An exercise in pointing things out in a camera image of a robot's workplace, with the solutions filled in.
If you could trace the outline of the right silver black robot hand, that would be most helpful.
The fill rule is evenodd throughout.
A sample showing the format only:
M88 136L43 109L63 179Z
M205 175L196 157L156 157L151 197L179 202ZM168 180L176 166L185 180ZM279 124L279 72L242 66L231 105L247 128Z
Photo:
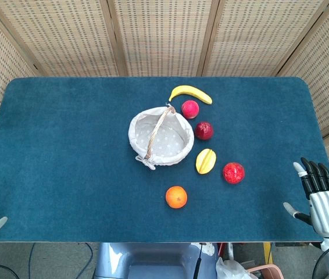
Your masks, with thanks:
M312 226L319 236L329 238L329 169L304 157L300 163L294 162L293 167L301 179L309 214L299 212L288 202L283 207L293 218Z

